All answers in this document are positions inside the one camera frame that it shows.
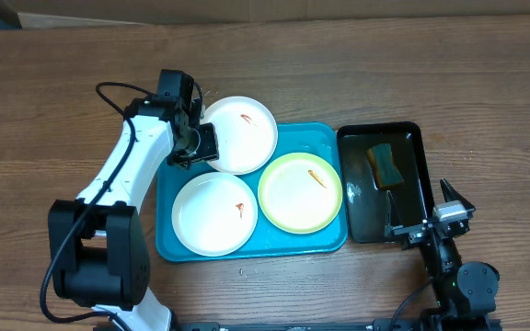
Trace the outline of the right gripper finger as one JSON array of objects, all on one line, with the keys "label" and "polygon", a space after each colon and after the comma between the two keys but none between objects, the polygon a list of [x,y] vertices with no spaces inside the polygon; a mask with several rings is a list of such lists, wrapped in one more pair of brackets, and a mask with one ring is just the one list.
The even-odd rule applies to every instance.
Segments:
[{"label": "right gripper finger", "polygon": [[388,190],[386,192],[386,224],[384,235],[385,237],[393,237],[394,231],[403,227],[401,218],[398,214],[398,206],[392,195]]},{"label": "right gripper finger", "polygon": [[446,178],[440,179],[441,191],[446,202],[459,201],[467,212],[474,212],[476,207],[458,193]]}]

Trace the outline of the yellow green plate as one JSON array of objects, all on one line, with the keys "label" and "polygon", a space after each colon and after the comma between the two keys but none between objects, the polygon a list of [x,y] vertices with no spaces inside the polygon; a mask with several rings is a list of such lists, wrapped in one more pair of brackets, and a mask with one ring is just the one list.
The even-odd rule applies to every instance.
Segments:
[{"label": "yellow green plate", "polygon": [[323,158],[290,153],[263,171],[258,201],[265,217],[290,234],[312,234],[330,225],[342,205],[338,172]]}]

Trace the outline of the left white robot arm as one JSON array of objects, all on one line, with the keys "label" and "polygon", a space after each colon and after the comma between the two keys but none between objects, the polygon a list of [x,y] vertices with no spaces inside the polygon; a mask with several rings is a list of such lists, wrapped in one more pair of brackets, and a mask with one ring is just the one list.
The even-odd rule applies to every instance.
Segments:
[{"label": "left white robot arm", "polygon": [[150,257],[140,209],[162,164],[183,169],[218,158],[215,128],[202,123],[202,91],[180,70],[164,69],[122,117],[121,137],[74,200],[48,213],[51,262],[40,309],[56,324],[105,317],[115,330],[176,330],[172,311],[149,288]]}]

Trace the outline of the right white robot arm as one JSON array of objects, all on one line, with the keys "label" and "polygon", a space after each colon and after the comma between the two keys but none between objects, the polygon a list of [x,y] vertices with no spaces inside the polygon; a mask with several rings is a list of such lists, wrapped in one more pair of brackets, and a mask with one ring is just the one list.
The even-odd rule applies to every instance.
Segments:
[{"label": "right white robot arm", "polygon": [[[395,198],[387,195],[386,232],[404,250],[418,248],[428,280],[396,309],[388,330],[489,330],[502,331],[501,321],[489,318],[496,310],[500,273],[485,262],[464,262],[455,239],[469,231],[476,207],[444,178],[440,180],[444,202],[433,207],[432,216],[414,226],[400,224]],[[437,306],[416,319],[399,317],[425,289],[433,289]]]}]

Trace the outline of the white plate top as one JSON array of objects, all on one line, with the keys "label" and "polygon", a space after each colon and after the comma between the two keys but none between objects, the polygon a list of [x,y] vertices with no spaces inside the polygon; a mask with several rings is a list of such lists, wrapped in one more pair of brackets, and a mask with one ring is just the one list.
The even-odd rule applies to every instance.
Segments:
[{"label": "white plate top", "polygon": [[225,97],[204,112],[202,123],[214,126],[218,158],[208,165],[219,172],[245,175],[264,166],[278,141],[275,118],[250,97]]}]

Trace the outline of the green yellow sponge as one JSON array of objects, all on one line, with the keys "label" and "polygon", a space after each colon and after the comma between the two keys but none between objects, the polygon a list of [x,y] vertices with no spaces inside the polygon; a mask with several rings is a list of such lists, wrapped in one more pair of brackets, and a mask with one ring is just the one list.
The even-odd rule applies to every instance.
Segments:
[{"label": "green yellow sponge", "polygon": [[405,182],[395,164],[389,143],[377,144],[368,149],[366,154],[378,189],[388,190]]}]

